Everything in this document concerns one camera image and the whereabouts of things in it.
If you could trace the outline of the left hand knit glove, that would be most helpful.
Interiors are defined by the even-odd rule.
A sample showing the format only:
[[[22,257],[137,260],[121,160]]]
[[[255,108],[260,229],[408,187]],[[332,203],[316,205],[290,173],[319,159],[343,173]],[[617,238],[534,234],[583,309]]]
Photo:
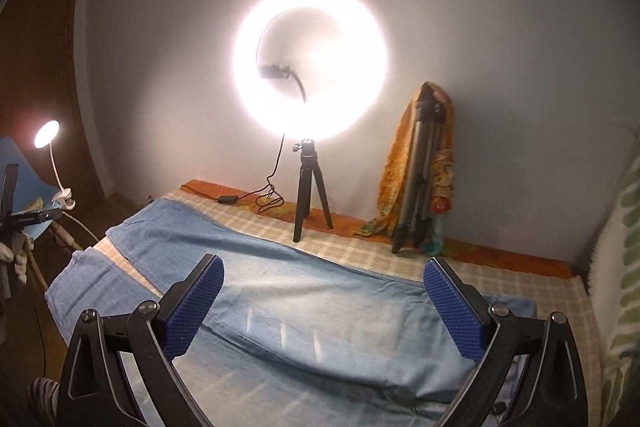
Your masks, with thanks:
[[[1,241],[1,266],[6,270],[10,284],[27,283],[28,254],[32,252],[34,242],[24,232],[12,232]]]

